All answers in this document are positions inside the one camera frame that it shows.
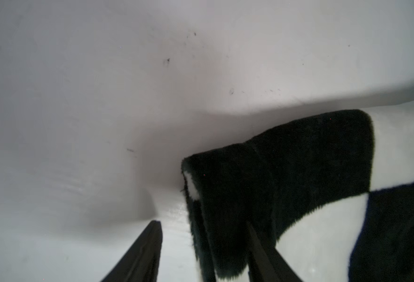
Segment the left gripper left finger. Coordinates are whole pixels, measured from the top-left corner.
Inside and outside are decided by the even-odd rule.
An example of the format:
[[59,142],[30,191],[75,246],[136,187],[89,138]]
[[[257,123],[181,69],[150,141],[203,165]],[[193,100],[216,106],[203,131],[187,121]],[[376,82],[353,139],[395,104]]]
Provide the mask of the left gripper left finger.
[[162,242],[161,222],[153,220],[102,282],[156,282]]

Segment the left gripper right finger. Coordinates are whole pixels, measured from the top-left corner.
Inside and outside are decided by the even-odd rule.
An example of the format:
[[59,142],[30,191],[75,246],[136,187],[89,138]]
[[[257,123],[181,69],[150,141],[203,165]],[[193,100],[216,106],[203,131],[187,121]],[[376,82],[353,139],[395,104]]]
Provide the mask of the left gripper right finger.
[[251,282],[302,282],[263,233],[246,223],[248,276]]

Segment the black white checkered pillowcase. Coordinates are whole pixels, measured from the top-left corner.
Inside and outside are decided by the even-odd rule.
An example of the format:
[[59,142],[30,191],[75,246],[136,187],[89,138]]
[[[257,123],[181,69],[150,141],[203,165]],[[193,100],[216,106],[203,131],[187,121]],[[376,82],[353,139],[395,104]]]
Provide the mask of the black white checkered pillowcase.
[[304,282],[414,282],[414,101],[291,121],[181,168],[205,282],[244,278],[248,224]]

